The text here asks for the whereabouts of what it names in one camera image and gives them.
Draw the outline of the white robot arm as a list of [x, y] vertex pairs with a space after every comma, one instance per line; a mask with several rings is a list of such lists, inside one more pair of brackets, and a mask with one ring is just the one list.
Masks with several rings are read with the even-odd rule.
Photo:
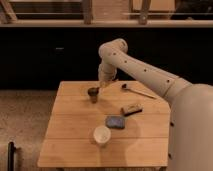
[[99, 46], [102, 87], [122, 70], [168, 102], [170, 107], [167, 171], [213, 171], [213, 86], [184, 78], [127, 54], [127, 42]]

